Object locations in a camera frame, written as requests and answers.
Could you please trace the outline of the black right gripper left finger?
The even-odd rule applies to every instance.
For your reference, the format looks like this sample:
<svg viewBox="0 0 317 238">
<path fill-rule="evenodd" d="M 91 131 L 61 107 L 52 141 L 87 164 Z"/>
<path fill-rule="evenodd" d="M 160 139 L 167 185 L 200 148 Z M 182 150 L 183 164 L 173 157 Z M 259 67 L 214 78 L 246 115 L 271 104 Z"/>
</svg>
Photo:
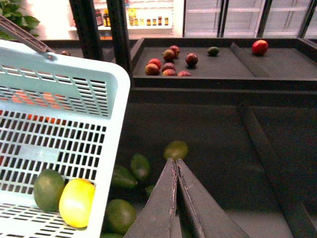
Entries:
<svg viewBox="0 0 317 238">
<path fill-rule="evenodd" d="M 176 213 L 177 169 L 168 159 L 153 191 L 125 238 L 170 238 Z"/>
</svg>

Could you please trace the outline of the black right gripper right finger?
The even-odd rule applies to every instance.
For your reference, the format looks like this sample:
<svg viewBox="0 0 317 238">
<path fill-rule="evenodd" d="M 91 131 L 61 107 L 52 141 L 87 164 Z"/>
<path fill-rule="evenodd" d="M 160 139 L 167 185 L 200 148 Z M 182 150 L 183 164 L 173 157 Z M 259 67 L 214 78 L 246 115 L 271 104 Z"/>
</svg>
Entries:
<svg viewBox="0 0 317 238">
<path fill-rule="evenodd" d="M 219 206 L 183 160 L 176 162 L 177 209 L 184 238 L 248 238 Z"/>
</svg>

